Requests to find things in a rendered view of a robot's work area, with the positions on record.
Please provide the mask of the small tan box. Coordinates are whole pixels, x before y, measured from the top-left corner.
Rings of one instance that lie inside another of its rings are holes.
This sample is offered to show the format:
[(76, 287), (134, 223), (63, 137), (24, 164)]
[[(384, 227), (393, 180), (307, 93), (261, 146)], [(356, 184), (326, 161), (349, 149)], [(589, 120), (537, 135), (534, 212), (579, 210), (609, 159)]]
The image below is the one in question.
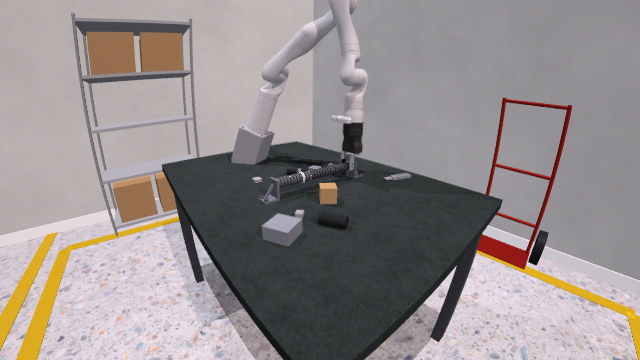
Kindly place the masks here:
[(335, 183), (319, 183), (320, 204), (337, 204), (337, 186)]

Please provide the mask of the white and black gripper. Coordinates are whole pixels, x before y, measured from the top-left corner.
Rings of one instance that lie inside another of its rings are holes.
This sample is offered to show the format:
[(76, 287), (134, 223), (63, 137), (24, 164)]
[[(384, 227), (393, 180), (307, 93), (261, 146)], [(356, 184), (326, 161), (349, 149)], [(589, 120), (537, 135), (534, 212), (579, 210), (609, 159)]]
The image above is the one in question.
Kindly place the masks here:
[[(340, 118), (343, 117), (343, 118)], [(354, 156), (362, 153), (363, 109), (344, 109), (343, 116), (332, 116), (331, 121), (343, 123), (344, 140), (340, 163), (346, 162), (349, 154), (349, 171), (354, 170)], [(347, 136), (346, 136), (347, 135)]]

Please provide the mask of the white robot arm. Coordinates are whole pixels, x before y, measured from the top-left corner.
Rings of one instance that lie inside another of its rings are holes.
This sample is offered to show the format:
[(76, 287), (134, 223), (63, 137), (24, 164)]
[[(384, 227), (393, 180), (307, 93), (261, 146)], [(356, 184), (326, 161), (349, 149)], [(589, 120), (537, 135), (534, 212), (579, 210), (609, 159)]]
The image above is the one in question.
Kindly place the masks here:
[(344, 85), (353, 86), (352, 94), (345, 95), (344, 108), (363, 109), (368, 75), (365, 70), (355, 68), (355, 63), (361, 59), (361, 55), (358, 38), (350, 17), (357, 8), (357, 0), (328, 1), (332, 11), (330, 10), (323, 17), (302, 27), (284, 48), (264, 66), (262, 77), (269, 83), (259, 91), (250, 119), (252, 122), (249, 124), (249, 130), (259, 134), (267, 133), (278, 97), (288, 79), (289, 70), (286, 65), (308, 53), (335, 26), (338, 31), (342, 55), (340, 78)]

